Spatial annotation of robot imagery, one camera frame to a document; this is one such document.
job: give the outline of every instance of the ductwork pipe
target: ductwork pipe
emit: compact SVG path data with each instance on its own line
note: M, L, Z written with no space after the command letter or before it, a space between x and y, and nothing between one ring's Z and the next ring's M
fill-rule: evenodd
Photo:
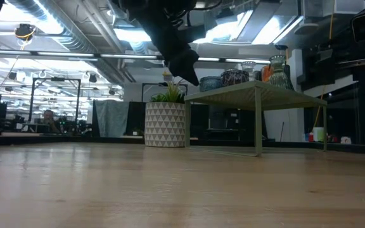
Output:
M56 42L66 47L71 52L97 53L98 50L90 43L74 22L52 0L8 0L16 8L34 16L42 22L49 19L55 20L63 27L62 38L54 38ZM91 63L103 72L103 76L110 83L123 86L125 79L117 70L105 60Z

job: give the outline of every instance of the table leg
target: table leg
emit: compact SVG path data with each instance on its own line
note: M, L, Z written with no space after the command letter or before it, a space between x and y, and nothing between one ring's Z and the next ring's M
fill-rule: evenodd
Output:
M255 147L256 156L260 156L263 152L262 142L262 108L261 108L261 91L258 87L255 88Z
M185 147L190 147L191 139L191 102L185 102Z
M326 106L323 107L323 151L328 150L328 120L326 116Z

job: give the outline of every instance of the red object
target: red object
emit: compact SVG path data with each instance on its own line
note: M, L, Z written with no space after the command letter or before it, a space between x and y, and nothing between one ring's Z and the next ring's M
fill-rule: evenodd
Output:
M314 134L309 133L309 142L313 142L313 141L314 141Z

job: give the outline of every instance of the glass vase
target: glass vase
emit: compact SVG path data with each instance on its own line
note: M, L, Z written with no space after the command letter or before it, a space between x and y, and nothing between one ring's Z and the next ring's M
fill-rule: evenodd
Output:
M269 77L267 83L283 89L294 90L290 78L284 72L286 56L285 55L272 56L270 58L270 62L271 62L271 67L273 69L273 73Z
M255 78L255 72L254 72L254 67L256 66L256 63L253 61L246 61L243 62L241 64L241 69L243 71L246 71L248 73L248 80L249 81L254 81L256 80Z

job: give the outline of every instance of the green plant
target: green plant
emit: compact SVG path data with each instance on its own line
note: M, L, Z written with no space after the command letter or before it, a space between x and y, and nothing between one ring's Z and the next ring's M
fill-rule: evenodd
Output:
M168 82L167 92L165 94L156 94L151 97L151 102L171 102L184 104L185 94L180 91L179 86L181 81L178 83Z

